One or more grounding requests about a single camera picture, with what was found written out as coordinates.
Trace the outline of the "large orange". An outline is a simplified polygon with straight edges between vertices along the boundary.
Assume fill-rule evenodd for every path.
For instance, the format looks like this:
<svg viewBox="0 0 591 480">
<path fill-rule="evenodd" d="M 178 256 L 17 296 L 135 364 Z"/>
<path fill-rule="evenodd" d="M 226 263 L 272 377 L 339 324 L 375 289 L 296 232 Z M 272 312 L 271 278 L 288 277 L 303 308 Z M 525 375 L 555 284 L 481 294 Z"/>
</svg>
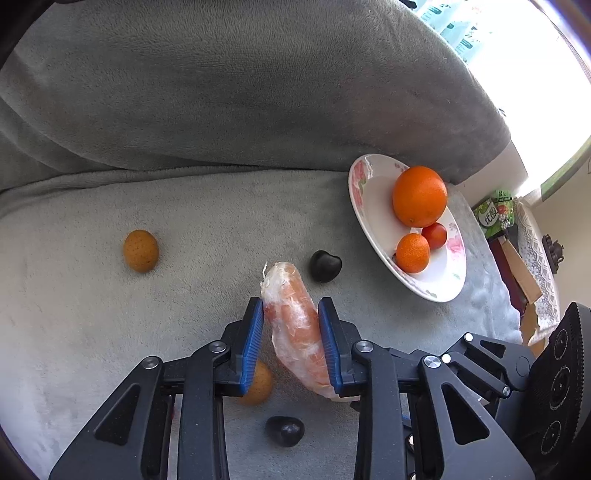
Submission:
<svg viewBox="0 0 591 480">
<path fill-rule="evenodd" d="M 447 207 L 447 187 L 433 169 L 410 167 L 396 180 L 392 203 L 394 214 L 404 225 L 428 227 L 443 215 Z"/>
</svg>

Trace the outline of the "cardboard box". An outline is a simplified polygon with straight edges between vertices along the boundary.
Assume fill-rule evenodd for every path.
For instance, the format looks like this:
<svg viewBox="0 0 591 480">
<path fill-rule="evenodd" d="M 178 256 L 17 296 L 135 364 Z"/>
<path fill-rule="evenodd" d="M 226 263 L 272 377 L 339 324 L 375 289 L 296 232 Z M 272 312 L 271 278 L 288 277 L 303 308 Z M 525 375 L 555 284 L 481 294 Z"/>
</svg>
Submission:
<svg viewBox="0 0 591 480">
<path fill-rule="evenodd" d="M 538 315 L 535 302 L 541 298 L 542 291 L 510 240 L 501 236 L 488 243 L 509 291 L 511 305 L 520 313 L 523 344 L 539 355 L 544 342 L 536 337 Z"/>
</svg>

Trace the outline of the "dark plum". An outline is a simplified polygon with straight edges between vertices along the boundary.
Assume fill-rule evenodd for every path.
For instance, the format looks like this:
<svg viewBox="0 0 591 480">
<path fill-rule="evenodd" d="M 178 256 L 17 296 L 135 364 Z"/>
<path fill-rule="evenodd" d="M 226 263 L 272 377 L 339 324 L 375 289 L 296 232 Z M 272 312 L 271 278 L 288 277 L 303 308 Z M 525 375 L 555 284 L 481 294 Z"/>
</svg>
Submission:
<svg viewBox="0 0 591 480">
<path fill-rule="evenodd" d="M 266 435 L 276 445 L 291 448 L 300 443 L 305 433 L 304 422 L 288 416 L 273 416 L 266 420 Z"/>
<path fill-rule="evenodd" d="M 342 259 L 325 250 L 315 251 L 308 263 L 311 278 L 320 283 L 329 283 L 339 276 Z"/>
</svg>

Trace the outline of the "peeled pomelo segment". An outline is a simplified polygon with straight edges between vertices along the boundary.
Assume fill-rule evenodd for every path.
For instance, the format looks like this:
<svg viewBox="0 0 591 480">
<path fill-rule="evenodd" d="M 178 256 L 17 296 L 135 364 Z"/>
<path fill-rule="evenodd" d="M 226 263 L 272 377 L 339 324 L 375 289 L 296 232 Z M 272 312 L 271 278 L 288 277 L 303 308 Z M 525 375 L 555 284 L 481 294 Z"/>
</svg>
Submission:
<svg viewBox="0 0 591 480">
<path fill-rule="evenodd" d="M 260 298 L 280 363 L 315 394 L 334 402 L 358 400 L 356 396 L 339 397 L 329 381 L 318 308 L 297 267 L 288 262 L 266 267 L 260 282 Z"/>
</svg>

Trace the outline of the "green floral wipes pack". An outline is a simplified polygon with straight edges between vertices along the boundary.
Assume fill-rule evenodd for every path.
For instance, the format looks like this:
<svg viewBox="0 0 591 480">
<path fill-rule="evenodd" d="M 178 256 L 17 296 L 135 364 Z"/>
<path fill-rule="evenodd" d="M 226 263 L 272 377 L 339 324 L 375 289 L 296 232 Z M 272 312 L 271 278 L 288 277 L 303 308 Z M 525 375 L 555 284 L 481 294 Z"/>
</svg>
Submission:
<svg viewBox="0 0 591 480">
<path fill-rule="evenodd" d="M 455 47 L 455 52 L 464 63 L 469 63 L 480 51 L 483 31 L 477 26 L 470 27 Z"/>
</svg>

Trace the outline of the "brown longan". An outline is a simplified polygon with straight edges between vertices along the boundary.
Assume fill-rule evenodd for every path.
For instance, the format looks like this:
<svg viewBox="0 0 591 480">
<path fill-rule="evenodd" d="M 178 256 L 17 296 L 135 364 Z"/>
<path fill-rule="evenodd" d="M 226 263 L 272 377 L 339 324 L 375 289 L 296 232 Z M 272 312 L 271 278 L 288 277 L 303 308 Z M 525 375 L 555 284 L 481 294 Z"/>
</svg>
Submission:
<svg viewBox="0 0 591 480">
<path fill-rule="evenodd" d="M 259 360 L 256 362 L 252 384 L 250 384 L 249 390 L 247 390 L 245 395 L 238 398 L 238 403 L 246 406 L 264 403 L 270 398 L 271 393 L 273 393 L 273 386 L 273 372 L 266 363 Z"/>
<path fill-rule="evenodd" d="M 159 259 L 159 246 L 155 237 L 145 230 L 130 232 L 123 243 L 123 257 L 133 271 L 149 272 Z"/>
</svg>

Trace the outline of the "large red tomato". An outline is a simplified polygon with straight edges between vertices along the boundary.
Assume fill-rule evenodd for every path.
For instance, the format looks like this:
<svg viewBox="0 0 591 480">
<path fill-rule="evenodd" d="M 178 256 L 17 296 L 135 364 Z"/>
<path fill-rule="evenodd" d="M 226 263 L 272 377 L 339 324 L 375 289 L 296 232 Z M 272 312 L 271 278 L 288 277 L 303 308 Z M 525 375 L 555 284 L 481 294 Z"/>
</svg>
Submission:
<svg viewBox="0 0 591 480">
<path fill-rule="evenodd" d="M 427 240 L 431 250 L 442 248 L 448 239 L 445 226 L 439 222 L 423 228 L 421 234 Z"/>
</svg>

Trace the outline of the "green snack bag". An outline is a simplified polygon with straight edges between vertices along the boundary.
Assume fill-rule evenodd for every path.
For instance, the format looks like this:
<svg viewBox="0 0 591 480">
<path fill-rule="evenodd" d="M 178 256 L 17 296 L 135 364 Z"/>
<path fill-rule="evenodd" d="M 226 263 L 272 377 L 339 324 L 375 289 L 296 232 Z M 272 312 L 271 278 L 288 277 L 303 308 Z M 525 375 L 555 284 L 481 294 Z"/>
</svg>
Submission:
<svg viewBox="0 0 591 480">
<path fill-rule="evenodd" d="M 509 190 L 496 190 L 473 213 L 486 239 L 503 235 L 515 225 L 513 194 Z"/>
</svg>

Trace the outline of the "grey sofa seat cover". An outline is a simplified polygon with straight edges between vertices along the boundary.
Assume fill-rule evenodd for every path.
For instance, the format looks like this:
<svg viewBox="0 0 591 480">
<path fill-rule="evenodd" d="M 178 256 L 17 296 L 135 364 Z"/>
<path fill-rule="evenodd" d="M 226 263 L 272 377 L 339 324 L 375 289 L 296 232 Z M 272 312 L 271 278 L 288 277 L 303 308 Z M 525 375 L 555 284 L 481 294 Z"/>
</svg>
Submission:
<svg viewBox="0 0 591 480">
<path fill-rule="evenodd" d="M 467 277 L 448 303 L 407 289 L 377 256 L 343 172 L 209 168 L 65 175 L 1 196 L 1 425 L 40 478 L 144 357 L 190 355 L 259 294 L 263 269 L 304 270 L 325 250 L 334 281 L 307 281 L 363 338 L 440 354 L 464 333 L 518 343 L 512 307 L 462 194 L 450 209 Z M 123 243 L 151 233 L 159 259 L 129 268 Z"/>
</svg>

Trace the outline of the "white lace cloth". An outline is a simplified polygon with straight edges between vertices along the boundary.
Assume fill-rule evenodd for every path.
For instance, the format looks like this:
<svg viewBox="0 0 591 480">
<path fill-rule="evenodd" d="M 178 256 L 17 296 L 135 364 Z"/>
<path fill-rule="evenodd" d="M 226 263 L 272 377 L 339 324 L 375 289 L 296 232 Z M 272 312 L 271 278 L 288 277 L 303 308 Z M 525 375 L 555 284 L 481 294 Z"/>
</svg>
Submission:
<svg viewBox="0 0 591 480">
<path fill-rule="evenodd" d="M 518 251 L 542 292 L 541 297 L 534 302 L 537 327 L 534 339 L 529 341 L 533 344 L 549 337 L 556 329 L 561 320 L 561 308 L 554 274 L 542 243 L 543 235 L 534 215 L 529 205 L 521 200 L 515 201 L 514 212 L 518 227 Z"/>
</svg>

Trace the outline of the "dark figurine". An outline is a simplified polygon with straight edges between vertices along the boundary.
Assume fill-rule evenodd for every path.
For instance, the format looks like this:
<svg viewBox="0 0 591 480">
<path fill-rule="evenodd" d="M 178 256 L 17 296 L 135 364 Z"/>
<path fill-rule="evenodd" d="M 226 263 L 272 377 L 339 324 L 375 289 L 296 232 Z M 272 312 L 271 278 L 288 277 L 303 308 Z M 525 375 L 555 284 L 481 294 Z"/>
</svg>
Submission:
<svg viewBox="0 0 591 480">
<path fill-rule="evenodd" d="M 542 237 L 542 245 L 552 274 L 556 275 L 560 264 L 564 261 L 564 247 L 558 241 L 554 241 L 548 234 Z"/>
</svg>

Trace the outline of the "floral white ceramic plate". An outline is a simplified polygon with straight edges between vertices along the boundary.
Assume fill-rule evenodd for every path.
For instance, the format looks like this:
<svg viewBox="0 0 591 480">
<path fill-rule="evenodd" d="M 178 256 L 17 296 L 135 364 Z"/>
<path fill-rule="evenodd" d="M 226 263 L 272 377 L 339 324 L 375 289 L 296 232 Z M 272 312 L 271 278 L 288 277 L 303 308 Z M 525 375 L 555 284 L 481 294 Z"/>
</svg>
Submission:
<svg viewBox="0 0 591 480">
<path fill-rule="evenodd" d="M 447 242 L 431 253 L 423 271 L 409 274 L 394 262 L 400 240 L 420 231 L 404 225 L 394 214 L 392 190 L 407 169 L 406 164 L 382 154 L 366 154 L 353 161 L 348 178 L 353 211 L 370 245 L 403 285 L 424 299 L 450 302 L 462 291 L 467 274 L 464 240 L 450 209 L 438 219 L 446 228 Z"/>
</svg>

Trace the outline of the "grey sofa back cushion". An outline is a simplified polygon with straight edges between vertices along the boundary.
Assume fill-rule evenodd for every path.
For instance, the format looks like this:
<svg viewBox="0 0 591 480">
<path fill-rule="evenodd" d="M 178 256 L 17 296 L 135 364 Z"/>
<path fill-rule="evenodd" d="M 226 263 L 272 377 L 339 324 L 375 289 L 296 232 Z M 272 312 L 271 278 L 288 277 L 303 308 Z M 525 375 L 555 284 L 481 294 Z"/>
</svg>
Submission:
<svg viewBox="0 0 591 480">
<path fill-rule="evenodd" d="M 1 186 L 87 171 L 345 171 L 461 183 L 509 129 L 398 1 L 5 1 Z"/>
</svg>

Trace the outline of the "mandarin orange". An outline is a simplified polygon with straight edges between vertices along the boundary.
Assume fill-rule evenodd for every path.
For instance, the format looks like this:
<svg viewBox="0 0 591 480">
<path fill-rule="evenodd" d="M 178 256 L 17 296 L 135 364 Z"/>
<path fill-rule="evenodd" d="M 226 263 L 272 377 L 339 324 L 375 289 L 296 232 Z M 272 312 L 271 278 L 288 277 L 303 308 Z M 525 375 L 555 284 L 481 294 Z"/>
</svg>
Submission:
<svg viewBox="0 0 591 480">
<path fill-rule="evenodd" d="M 394 261 L 409 274 L 420 273 L 430 262 L 431 249 L 427 239 L 418 233 L 409 233 L 399 242 Z"/>
</svg>

